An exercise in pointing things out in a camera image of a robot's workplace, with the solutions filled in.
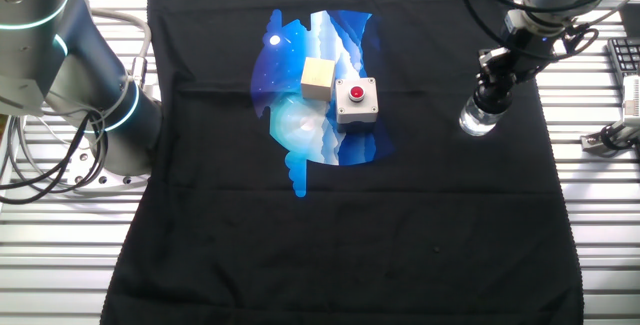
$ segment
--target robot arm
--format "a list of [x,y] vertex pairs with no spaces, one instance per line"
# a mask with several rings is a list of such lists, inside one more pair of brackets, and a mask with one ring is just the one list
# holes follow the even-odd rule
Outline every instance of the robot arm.
[[[463,1],[474,20],[485,32],[490,32],[470,2]],[[500,36],[489,34],[501,47],[480,52],[478,87],[460,116],[463,130],[474,136],[491,131],[505,114],[512,102],[513,86],[533,79],[552,62],[580,53],[597,37],[597,30],[589,29],[591,24],[575,26],[575,20],[593,10],[601,0],[523,0],[522,4],[497,1],[515,9],[508,12]],[[593,33],[591,40],[576,49],[589,32]],[[557,40],[563,41],[566,55],[555,55]]]
[[[88,0],[0,0],[0,113],[42,116],[98,109],[106,122],[105,168],[119,175],[151,170],[160,105],[141,91],[146,64],[129,74],[98,32]],[[83,114],[64,118],[80,125]]]

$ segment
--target metal table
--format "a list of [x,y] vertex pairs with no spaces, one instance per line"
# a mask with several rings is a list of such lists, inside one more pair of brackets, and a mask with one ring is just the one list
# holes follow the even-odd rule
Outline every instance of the metal table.
[[[595,19],[619,0],[605,0]],[[92,7],[146,19],[147,0],[91,0]],[[129,66],[142,33],[96,19],[109,45]],[[625,36],[615,15],[598,26],[598,40],[584,54],[549,66],[538,76],[558,175],[582,265],[588,325],[640,325],[640,168],[632,152],[597,158],[581,151],[579,136],[620,118],[620,98],[604,53],[606,38]],[[157,84],[153,50],[147,83]],[[160,92],[152,89],[155,96]],[[75,129],[48,118],[71,139]],[[35,119],[26,128],[34,156],[44,168],[62,158],[61,146]],[[20,156],[20,166],[28,165]],[[5,181],[13,174],[5,174]],[[108,176],[104,185],[119,185]],[[0,209],[0,325],[95,325],[111,273],[143,189],[105,196],[49,196]],[[29,190],[7,192],[23,197]]]

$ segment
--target wooden block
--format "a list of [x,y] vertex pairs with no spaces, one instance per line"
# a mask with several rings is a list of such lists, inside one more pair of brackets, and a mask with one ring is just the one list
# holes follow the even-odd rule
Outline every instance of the wooden block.
[[307,58],[302,71],[302,97],[305,99],[331,101],[336,62]]

